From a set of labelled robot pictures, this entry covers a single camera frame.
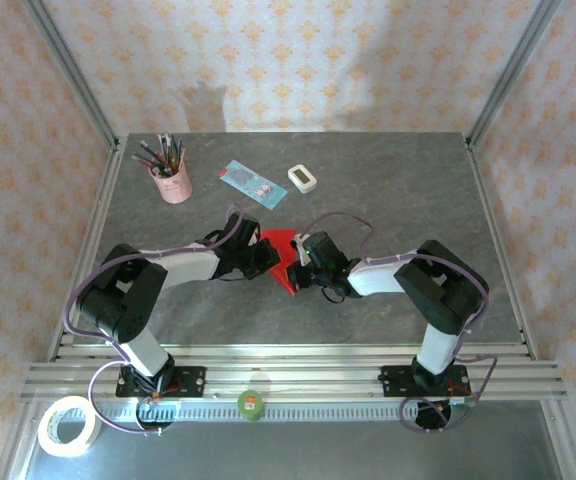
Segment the green tape roll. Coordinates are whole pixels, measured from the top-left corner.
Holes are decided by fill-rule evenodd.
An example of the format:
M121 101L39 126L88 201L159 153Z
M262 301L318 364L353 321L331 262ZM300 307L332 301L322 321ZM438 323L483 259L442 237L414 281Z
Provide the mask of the green tape roll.
M249 389L239 395L237 408L246 420L259 421L264 415L265 404L259 392Z

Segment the aluminium table side rail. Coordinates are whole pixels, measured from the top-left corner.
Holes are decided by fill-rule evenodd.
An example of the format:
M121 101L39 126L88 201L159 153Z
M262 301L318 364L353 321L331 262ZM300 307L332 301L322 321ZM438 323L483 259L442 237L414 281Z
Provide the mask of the aluminium table side rail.
M100 177L92 210L87 221L83 243L79 250L71 279L69 280L69 290L66 292L65 300L70 298L74 289L82 283L94 268L96 252L121 167L126 143L126 136L119 137L117 144L110 148L103 174Z
M482 170L477 163L473 148L468 143L466 143L465 146L472 168L474 180L479 191L482 206L491 232L500 271L504 279L505 289L513 309L515 323L517 324L519 335L521 337L521 344L524 346L524 350L531 360L539 360L539 353L534 346L532 331L525 315L525 308L522 304L520 295L518 294L518 290L514 282L514 273L508 261L504 241L499 230L499 222L497 221L494 214L492 197L488 193L482 175Z

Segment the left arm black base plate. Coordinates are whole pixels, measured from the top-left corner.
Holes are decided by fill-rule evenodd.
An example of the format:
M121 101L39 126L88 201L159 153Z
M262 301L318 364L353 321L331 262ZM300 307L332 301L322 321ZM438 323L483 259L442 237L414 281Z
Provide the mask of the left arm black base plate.
M172 366L164 367L153 377L147 377L132 366L122 366L115 395L118 398L201 398L206 373L205 367Z

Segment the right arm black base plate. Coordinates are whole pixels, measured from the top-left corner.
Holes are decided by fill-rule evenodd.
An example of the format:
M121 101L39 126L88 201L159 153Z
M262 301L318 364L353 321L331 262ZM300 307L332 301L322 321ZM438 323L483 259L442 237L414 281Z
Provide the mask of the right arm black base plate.
M418 366L383 366L377 377L385 397L452 397L472 393L465 366L450 365L433 375Z

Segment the aluminium mounting rail beam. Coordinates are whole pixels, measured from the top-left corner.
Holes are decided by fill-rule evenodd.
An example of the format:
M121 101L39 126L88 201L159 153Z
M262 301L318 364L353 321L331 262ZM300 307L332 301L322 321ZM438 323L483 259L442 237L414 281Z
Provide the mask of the aluminium mounting rail beam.
M180 365L204 366L208 401L234 400L253 389L271 402L383 401L377 377L385 365L407 365L414 345L211 345L168 348ZM553 360L531 360L522 344L470 344L465 358L470 384L484 399L564 399L567 389ZM93 373L114 357L103 345L64 344L53 362L31 365L21 397L54 401L84 395Z

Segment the pink pencil cup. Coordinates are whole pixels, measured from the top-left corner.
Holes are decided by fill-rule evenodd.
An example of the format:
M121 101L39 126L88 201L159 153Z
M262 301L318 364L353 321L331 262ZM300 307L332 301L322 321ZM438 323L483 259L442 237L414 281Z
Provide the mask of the pink pencil cup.
M192 184L186 164L181 163L180 170L168 178L160 178L150 173L162 199L169 204L179 204L186 201L193 193Z

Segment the white masking tape roll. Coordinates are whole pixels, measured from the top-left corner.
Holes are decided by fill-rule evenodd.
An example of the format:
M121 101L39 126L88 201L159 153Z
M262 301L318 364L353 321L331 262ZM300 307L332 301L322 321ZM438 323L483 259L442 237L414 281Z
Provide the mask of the white masking tape roll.
M58 425L70 410L79 410L83 414L84 425L80 434L69 442L58 435ZM84 454L96 440L101 428L92 403L81 396L67 396L57 400L42 416L37 429L37 440L41 448L49 455L61 458L73 458Z

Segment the small white digital timer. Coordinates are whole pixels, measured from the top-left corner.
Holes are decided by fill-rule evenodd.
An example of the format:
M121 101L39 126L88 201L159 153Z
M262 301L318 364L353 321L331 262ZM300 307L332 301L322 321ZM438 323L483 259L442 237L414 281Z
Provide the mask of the small white digital timer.
M289 180L302 194L311 192L317 186L316 177L303 164L297 164L291 167L287 171L287 175Z

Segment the light blue flat packet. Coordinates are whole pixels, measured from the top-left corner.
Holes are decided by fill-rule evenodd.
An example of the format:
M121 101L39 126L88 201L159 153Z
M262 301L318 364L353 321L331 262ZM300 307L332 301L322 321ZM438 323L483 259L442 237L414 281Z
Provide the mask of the light blue flat packet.
M218 174L218 177L248 198L268 210L273 210L288 194L287 190L257 172L232 160Z

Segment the aluminium frame post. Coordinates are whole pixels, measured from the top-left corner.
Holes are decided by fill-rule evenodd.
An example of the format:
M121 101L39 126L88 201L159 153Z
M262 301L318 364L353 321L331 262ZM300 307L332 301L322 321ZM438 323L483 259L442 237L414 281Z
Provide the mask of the aluminium frame post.
M474 151L484 138L562 2L563 0L539 0L482 110L464 137L469 151Z
M46 41L49 50L87 112L97 133L109 148L115 150L119 144L119 137L111 127L107 116L104 114L44 0L21 0L21 3Z

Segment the red square paper sheet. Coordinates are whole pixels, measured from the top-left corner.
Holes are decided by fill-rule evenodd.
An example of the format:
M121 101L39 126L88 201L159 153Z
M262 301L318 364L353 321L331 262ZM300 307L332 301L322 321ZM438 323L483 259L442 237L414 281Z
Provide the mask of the red square paper sheet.
M261 238L270 242L279 257L279 262L269 269L269 274L292 296L297 294L297 288L289 280L288 268L299 261L299 254L293 245L296 235L295 229L265 230L261 233Z

